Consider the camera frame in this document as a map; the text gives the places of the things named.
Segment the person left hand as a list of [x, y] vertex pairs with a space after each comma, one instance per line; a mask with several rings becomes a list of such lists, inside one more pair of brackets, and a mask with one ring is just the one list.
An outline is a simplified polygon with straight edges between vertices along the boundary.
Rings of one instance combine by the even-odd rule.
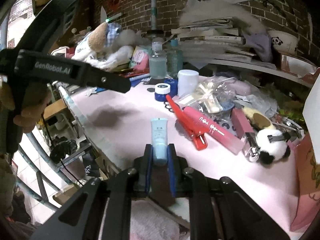
[[[21, 127], [23, 133], [32, 132], [48, 103], [50, 103], [51, 98], [51, 92], [48, 87], [46, 87], [40, 94], [39, 99], [22, 108], [21, 112], [13, 118], [13, 123]], [[10, 87], [6, 82], [1, 81], [1, 111], [4, 109], [13, 111], [15, 104]]]

